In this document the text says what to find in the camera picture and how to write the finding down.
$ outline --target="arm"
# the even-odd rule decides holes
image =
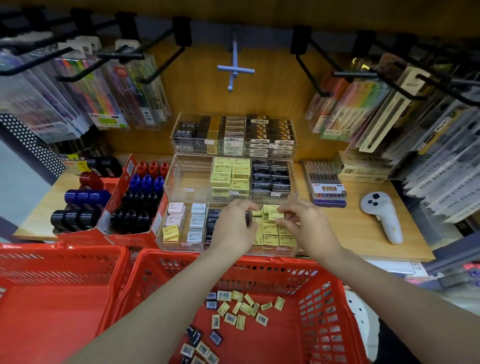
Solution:
[[[212,287],[252,246],[257,225],[247,228],[248,209],[258,207],[235,200],[222,209],[210,249],[68,362],[167,363]]]
[[[348,284],[422,363],[480,362],[480,317],[342,248],[320,207],[298,200],[278,211],[285,212],[285,219],[277,223]]]

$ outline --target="black and white dotted panel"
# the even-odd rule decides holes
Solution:
[[[56,155],[47,148],[36,144],[37,137],[21,121],[10,114],[0,113],[0,122],[56,177],[65,170],[65,166]]]

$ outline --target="hand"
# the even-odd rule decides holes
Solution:
[[[342,247],[321,207],[317,207],[309,201],[298,199],[279,207],[277,210],[285,213],[285,218],[278,218],[276,223],[287,228],[297,244],[320,264],[342,251]]]
[[[253,245],[258,224],[252,222],[247,228],[245,213],[248,210],[259,210],[252,201],[234,200],[220,212],[212,243],[209,250],[221,250],[237,260]]]

